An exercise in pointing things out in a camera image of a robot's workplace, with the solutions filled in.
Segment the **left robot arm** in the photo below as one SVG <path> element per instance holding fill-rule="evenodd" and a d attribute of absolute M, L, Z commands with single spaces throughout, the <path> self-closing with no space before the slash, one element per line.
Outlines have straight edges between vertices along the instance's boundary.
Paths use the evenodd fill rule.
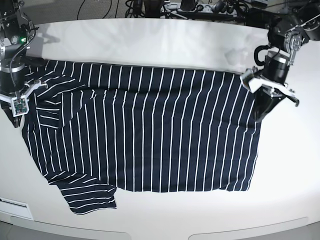
<path fill-rule="evenodd" d="M 274 18 L 267 38 L 268 45 L 258 46 L 254 51 L 255 63 L 263 67 L 254 76 L 285 87 L 297 52 L 309 41 L 320 40 L 320 4 L 308 3 L 290 14 Z M 298 106 L 300 101 L 293 93 L 293 90 L 284 93 L 275 86 L 262 85 L 254 94 L 254 120 L 261 122 L 285 98 Z"/>

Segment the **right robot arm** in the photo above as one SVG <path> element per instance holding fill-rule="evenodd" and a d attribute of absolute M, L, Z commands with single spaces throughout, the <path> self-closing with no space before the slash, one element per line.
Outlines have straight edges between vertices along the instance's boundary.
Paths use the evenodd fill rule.
<path fill-rule="evenodd" d="M 0 2 L 0 108 L 15 128 L 30 110 L 29 96 L 42 86 L 39 80 L 32 84 L 26 80 L 26 65 L 35 65 L 41 59 L 26 56 L 38 28 L 24 13 L 24 5 L 23 0 Z"/>

